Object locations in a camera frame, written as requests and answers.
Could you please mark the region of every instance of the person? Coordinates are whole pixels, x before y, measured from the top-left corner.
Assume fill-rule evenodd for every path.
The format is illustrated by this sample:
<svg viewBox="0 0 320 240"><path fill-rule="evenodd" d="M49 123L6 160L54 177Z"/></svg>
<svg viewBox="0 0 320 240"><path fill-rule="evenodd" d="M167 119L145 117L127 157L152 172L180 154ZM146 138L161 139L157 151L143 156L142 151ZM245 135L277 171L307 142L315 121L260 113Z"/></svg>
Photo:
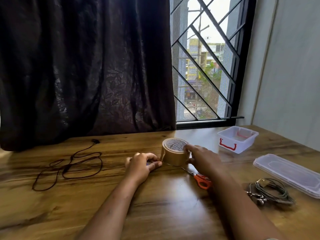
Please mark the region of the person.
<svg viewBox="0 0 320 240"><path fill-rule="evenodd" d="M236 240L286 240L286 237L266 217L246 192L228 173L219 155L199 145L186 145L192 153L186 161L202 175L212 181L212 187L230 223ZM78 236L78 240L118 240L128 212L131 199L138 186L149 173L160 167L162 162L152 153L136 153L127 158L125 176L108 196L88 225Z"/></svg>

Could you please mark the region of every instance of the sky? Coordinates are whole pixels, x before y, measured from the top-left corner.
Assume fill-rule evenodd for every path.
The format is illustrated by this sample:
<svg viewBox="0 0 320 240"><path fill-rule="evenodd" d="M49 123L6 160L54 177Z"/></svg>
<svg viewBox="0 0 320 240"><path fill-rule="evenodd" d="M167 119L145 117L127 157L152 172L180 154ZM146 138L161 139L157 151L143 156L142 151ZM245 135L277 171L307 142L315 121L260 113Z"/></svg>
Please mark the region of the sky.
<svg viewBox="0 0 320 240"><path fill-rule="evenodd" d="M203 0L205 4L208 4L211 0ZM190 10L199 10L200 4L197 0L189 0L188 8ZM229 11L230 8L230 0L214 0L210 6L209 10L213 14L214 18L219 22L224 15ZM199 12L189 12L188 13L188 25L199 15ZM194 27L198 30L199 28L199 18L195 21ZM226 33L228 24L228 17L220 24L222 30ZM225 41L217 31L217 29L212 24L211 20L204 12L201 15L201 29L205 28L209 25L209 28L206 28L201 32L201 36L206 40L207 43L224 43ZM189 29L187 37L194 35L194 32Z"/></svg>

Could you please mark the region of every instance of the forearm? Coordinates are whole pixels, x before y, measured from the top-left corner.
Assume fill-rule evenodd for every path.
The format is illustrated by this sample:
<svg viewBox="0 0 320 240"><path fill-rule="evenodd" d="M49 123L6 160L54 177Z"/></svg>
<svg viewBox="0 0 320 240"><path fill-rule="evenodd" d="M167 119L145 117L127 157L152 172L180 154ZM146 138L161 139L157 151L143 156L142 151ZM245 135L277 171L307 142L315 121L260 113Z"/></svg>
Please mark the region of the forearm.
<svg viewBox="0 0 320 240"><path fill-rule="evenodd" d="M137 185L124 178L108 196L78 240L118 240Z"/></svg>
<svg viewBox="0 0 320 240"><path fill-rule="evenodd" d="M228 173L214 172L210 178L236 240L285 240Z"/></svg>

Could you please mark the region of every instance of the orange scissors handle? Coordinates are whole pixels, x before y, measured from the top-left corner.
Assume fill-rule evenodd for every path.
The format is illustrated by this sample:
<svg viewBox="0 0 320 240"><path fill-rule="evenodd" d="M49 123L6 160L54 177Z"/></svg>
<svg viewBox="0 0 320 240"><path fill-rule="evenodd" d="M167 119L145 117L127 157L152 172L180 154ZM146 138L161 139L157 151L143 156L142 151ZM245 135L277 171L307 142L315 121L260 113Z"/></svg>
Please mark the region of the orange scissors handle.
<svg viewBox="0 0 320 240"><path fill-rule="evenodd" d="M198 186L204 190L207 190L211 187L212 182L206 179L206 176L195 174L194 179L197 181Z"/></svg>

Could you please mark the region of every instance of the wooden table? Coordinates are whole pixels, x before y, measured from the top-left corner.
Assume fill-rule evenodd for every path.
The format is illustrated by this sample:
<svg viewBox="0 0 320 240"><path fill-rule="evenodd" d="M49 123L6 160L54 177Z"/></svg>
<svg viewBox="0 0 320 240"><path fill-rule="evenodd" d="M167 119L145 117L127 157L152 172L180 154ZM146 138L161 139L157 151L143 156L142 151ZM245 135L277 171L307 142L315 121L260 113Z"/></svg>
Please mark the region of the wooden table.
<svg viewBox="0 0 320 240"><path fill-rule="evenodd" d="M320 172L320 152L256 126L248 128L260 135L241 154L218 147L216 133L224 128L78 137L20 153L2 151L0 239L73 239L123 177L124 159L136 152L159 155L162 141L169 137L179 137L219 153L241 184L270 177L252 165L255 158L267 153ZM57 185L48 191L31 190L42 168L57 159L69 159L91 145L92 138L101 142L88 150L102 152L103 170L99 174L85 179L59 177ZM39 187L48 186L54 177L52 173L42 178ZM320 200L291 187L289 192L297 201L292 209L269 207L263 211L289 239L320 239ZM122 239L227 239L218 209L194 178L179 167L163 165L150 174L134 195Z"/></svg>

